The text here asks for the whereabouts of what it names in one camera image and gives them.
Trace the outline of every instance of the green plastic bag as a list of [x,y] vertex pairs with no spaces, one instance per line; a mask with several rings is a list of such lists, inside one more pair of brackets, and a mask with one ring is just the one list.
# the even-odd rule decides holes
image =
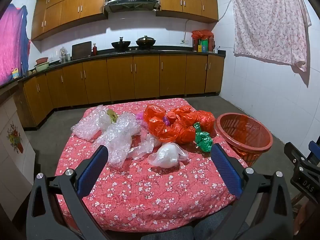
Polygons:
[[212,147],[212,138],[210,133],[201,132],[200,123],[196,122],[193,127],[196,129],[196,144],[200,147],[200,149],[204,152],[210,152]]

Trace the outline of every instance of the pink curtain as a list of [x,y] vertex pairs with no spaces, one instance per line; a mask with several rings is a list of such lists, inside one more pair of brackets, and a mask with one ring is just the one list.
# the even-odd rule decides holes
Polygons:
[[311,25],[303,0],[232,0],[236,23],[235,54],[307,67]]
[[0,19],[0,85],[12,78],[15,68],[21,73],[20,35],[23,10],[10,4]]

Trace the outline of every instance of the blue gripper pad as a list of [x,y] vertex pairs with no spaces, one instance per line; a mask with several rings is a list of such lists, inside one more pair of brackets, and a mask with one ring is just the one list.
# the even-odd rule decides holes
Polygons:
[[86,197],[90,194],[94,184],[103,170],[103,167],[108,161],[108,155],[108,149],[105,146],[99,146],[90,159],[83,160],[81,162],[81,164],[83,162],[86,164],[85,162],[87,161],[89,164],[77,178],[77,195],[79,198]]
[[309,150],[320,160],[320,147],[314,141],[309,143]]
[[212,145],[211,160],[220,173],[223,182],[224,184],[226,184],[229,192],[235,195],[237,198],[240,198],[242,194],[241,178],[222,151],[224,150],[219,144],[216,143]]

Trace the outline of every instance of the metal screw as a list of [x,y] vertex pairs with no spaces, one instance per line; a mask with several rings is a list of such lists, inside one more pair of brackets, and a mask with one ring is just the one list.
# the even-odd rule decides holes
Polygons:
[[43,173],[38,173],[37,174],[37,179],[42,179],[42,177],[43,177]]
[[248,167],[248,168],[245,169],[245,172],[248,173],[248,174],[253,174],[254,170],[253,170],[253,168]]
[[281,171],[277,171],[277,172],[276,172],[276,175],[277,175],[277,177],[279,177],[279,178],[282,178],[282,176],[283,176],[283,174],[282,174]]
[[73,170],[72,169],[68,169],[68,170],[66,170],[65,174],[67,176],[71,176],[73,174]]

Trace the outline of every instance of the black countertop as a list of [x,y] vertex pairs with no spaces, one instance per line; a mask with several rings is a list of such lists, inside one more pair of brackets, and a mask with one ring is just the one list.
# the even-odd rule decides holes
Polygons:
[[132,50],[118,52],[118,51],[115,51],[115,49],[105,49],[105,50],[99,50],[96,56],[70,60],[65,63],[53,62],[49,64],[49,67],[47,69],[37,72],[35,74],[29,75],[27,77],[23,77],[22,79],[20,79],[20,81],[28,80],[38,74],[46,73],[48,71],[52,71],[53,69],[61,68],[64,66],[81,63],[89,60],[109,58],[109,57],[130,56],[130,55],[149,55],[149,54],[194,54],[194,55],[215,55],[220,57],[226,56],[225,50],[219,50],[218,54],[213,54],[213,53],[196,52],[196,51],[192,51],[191,47],[180,47],[180,46],[154,46],[153,47],[154,49],[151,49],[151,50],[135,50],[137,47],[129,47],[129,48]]

